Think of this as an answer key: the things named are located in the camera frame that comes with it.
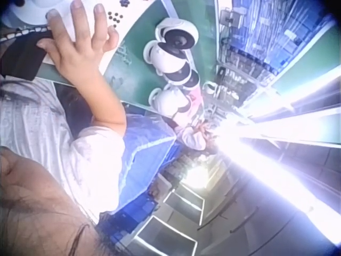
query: white robot figure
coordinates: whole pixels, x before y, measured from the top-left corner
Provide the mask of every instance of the white robot figure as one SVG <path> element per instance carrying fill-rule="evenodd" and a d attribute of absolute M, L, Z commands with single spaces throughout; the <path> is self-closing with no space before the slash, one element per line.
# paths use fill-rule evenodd
<path fill-rule="evenodd" d="M 195 25 L 187 20 L 166 18 L 156 27 L 155 37 L 172 47 L 187 50 L 196 45 L 199 32 Z"/>
<path fill-rule="evenodd" d="M 172 118 L 179 110 L 191 107 L 191 100 L 176 86 L 166 85 L 154 89 L 149 95 L 149 104 L 160 115 Z"/>
<path fill-rule="evenodd" d="M 150 41 L 143 50 L 144 61 L 155 67 L 156 73 L 167 83 L 183 85 L 191 78 L 191 67 L 186 54 L 167 43 Z"/>

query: fluorescent light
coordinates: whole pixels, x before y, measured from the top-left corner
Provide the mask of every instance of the fluorescent light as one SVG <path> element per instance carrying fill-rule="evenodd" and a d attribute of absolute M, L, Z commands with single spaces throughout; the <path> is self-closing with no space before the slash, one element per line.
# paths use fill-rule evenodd
<path fill-rule="evenodd" d="M 317 200 L 308 218 L 333 244 L 341 244 L 340 215 L 324 202 Z"/>
<path fill-rule="evenodd" d="M 142 238 L 136 236 L 134 238 L 137 242 L 139 242 L 140 244 L 143 244 L 145 247 L 147 247 L 149 250 L 157 253 L 160 256 L 167 256 L 166 253 L 163 253 L 161 251 L 159 251 L 158 249 L 156 249 L 154 246 L 150 245 L 149 243 L 147 243 L 145 240 L 143 240 Z"/>
<path fill-rule="evenodd" d="M 336 245 L 341 242 L 341 215 L 318 200 L 283 165 L 254 151 L 232 135 L 219 138 L 216 143 L 232 161 L 307 214 L 331 242 Z"/>
<path fill-rule="evenodd" d="M 291 105 L 294 102 L 302 100 L 307 96 L 319 91 L 320 89 L 328 86 L 330 82 L 337 79 L 341 75 L 341 66 L 338 66 L 324 75 L 314 79 L 313 81 L 309 81 L 304 85 L 297 86 L 296 89 L 290 92 L 290 95 L 285 96 L 282 95 L 282 100 L 274 100 L 271 102 L 271 106 L 266 105 L 260 107 L 254 113 L 251 113 L 252 117 L 261 117 L 273 113 L 279 109 L 281 109 L 285 105 Z"/>
<path fill-rule="evenodd" d="M 187 171 L 187 175 L 182 182 L 192 188 L 205 188 L 209 180 L 208 172 L 202 166 L 197 166 Z"/>

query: hair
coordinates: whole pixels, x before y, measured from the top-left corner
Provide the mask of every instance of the hair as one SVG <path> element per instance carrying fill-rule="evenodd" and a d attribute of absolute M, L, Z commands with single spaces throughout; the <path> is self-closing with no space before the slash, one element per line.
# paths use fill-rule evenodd
<path fill-rule="evenodd" d="M 54 213 L 54 214 L 61 214 L 56 212 L 49 212 L 37 205 L 35 207 L 35 203 L 30 204 L 24 199 L 11 201 L 7 199 L 0 198 L 0 215 L 1 215 L 1 223 L 0 223 L 0 255 L 5 256 L 17 256 L 21 255 L 18 253 L 17 248 L 15 247 L 15 241 L 10 243 L 8 238 L 8 230 L 13 231 L 16 229 L 15 226 L 8 226 L 9 218 L 16 218 L 15 216 L 10 216 L 11 212 L 17 213 L 29 213 L 29 214 L 39 214 L 39 213 Z M 16 220 L 17 225 L 19 224 L 20 218 Z M 82 239 L 84 230 L 86 228 L 90 228 L 91 224 L 85 223 L 82 224 L 74 238 L 70 241 L 71 242 L 71 249 L 65 253 L 67 256 L 75 256 L 77 255 L 77 250 L 79 248 L 79 243 Z M 115 244 L 110 240 L 108 236 L 106 236 L 98 227 L 94 227 L 99 235 L 98 245 L 95 250 L 95 255 L 102 255 L 102 256 L 111 256 L 111 255 L 132 255 L 128 249 L 124 249 L 123 251 L 120 250 Z"/>

